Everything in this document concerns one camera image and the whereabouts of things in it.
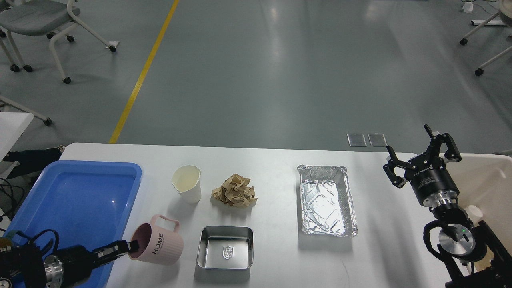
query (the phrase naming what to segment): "stainless steel tray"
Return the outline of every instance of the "stainless steel tray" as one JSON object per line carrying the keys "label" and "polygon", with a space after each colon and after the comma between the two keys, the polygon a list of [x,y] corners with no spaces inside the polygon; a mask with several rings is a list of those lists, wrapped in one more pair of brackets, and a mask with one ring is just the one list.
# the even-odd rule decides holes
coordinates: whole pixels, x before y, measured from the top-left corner
{"label": "stainless steel tray", "polygon": [[302,231],[338,237],[357,235],[347,168],[300,165]]}
{"label": "stainless steel tray", "polygon": [[206,226],[197,264],[205,269],[247,270],[252,266],[254,233],[249,227]]}

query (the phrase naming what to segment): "floor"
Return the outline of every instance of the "floor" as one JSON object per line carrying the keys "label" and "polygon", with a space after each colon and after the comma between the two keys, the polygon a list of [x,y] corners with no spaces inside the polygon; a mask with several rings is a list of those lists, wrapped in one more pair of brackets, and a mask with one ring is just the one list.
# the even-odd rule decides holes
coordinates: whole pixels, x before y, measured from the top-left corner
{"label": "floor", "polygon": [[[471,20],[497,11],[475,3],[468,14],[460,0],[180,0],[117,142],[385,151],[346,137],[384,133],[397,152],[421,153],[429,124],[461,152],[511,149],[512,53],[474,70],[512,30],[459,45]],[[34,120],[14,149],[109,142],[172,4],[80,1],[81,18],[120,44],[110,53],[83,28],[58,41],[70,85],[46,37],[16,35],[34,72],[0,57],[0,92],[54,124]]]}

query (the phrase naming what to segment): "brown paper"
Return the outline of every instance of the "brown paper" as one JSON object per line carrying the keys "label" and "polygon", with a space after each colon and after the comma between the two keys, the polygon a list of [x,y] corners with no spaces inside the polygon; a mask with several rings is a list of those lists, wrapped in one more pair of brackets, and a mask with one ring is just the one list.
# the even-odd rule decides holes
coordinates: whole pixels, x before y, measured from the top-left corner
{"label": "brown paper", "polygon": [[247,185],[251,179],[233,174],[222,185],[211,192],[211,196],[229,206],[244,208],[258,199],[254,196],[254,187]]}

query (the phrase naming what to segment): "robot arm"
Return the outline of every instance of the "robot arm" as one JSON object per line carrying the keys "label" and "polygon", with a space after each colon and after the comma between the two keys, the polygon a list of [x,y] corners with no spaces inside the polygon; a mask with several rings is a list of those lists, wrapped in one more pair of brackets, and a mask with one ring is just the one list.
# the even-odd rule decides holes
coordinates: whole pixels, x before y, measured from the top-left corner
{"label": "robot arm", "polygon": [[43,253],[33,241],[0,249],[0,287],[13,288],[13,277],[22,274],[26,288],[71,288],[86,282],[93,269],[139,249],[138,242],[115,241],[89,252],[76,245]]}
{"label": "robot arm", "polygon": [[[512,275],[510,254],[484,221],[475,227],[466,211],[458,205],[459,189],[445,166],[447,162],[462,160],[455,142],[448,133],[432,132],[427,125],[424,128],[431,139],[425,153],[405,162],[397,158],[391,146],[387,146],[390,157],[382,168],[394,186],[402,188],[409,182],[419,204],[428,207],[437,219],[425,226],[423,240],[427,250],[444,262],[452,278],[446,287],[512,286],[512,276],[503,275],[505,271],[506,275]],[[444,158],[439,157],[442,144],[447,147]],[[405,170],[403,177],[395,174],[396,167]],[[435,227],[441,228],[437,245],[439,251],[432,247],[430,241],[430,231]],[[479,261],[485,257],[487,246],[495,253],[492,266],[464,277],[453,258],[463,264]]]}

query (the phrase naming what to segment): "blue plastic tray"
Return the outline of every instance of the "blue plastic tray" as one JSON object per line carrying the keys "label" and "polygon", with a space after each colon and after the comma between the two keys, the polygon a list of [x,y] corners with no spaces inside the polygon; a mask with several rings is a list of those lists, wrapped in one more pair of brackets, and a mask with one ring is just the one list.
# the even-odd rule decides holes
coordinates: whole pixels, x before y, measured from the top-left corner
{"label": "blue plastic tray", "polygon": [[[54,229],[60,236],[59,248],[79,244],[89,251],[119,240],[141,175],[134,163],[56,161],[43,170],[6,233],[21,230],[34,236]],[[52,237],[48,232],[36,243],[42,248]],[[13,240],[26,242],[17,235]],[[93,270],[89,280],[78,287],[104,287],[112,265]]]}

